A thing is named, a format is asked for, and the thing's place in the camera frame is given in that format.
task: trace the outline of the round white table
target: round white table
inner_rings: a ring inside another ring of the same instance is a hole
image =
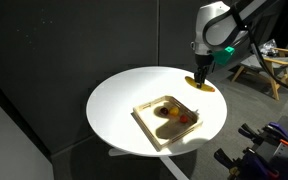
[[[172,164],[168,156],[187,153],[211,140],[223,127],[227,107],[221,92],[209,81],[215,92],[193,88],[185,76],[194,73],[170,67],[142,67],[118,73],[102,82],[88,99],[86,113],[94,132],[114,147],[111,156],[135,154],[160,157],[167,167]],[[203,121],[200,128],[187,134],[169,147],[157,151],[133,118],[133,107],[170,95],[190,110],[198,110]],[[181,172],[172,172],[184,178]]]

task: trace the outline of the metal stand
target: metal stand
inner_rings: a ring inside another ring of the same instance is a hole
[[[110,156],[122,156],[130,153],[121,151],[116,148],[112,148],[109,150],[108,154]],[[162,156],[160,157],[160,159],[165,164],[165,166],[170,170],[170,172],[176,177],[176,179],[189,180],[186,177],[186,175],[176,166],[176,164],[168,156]]]

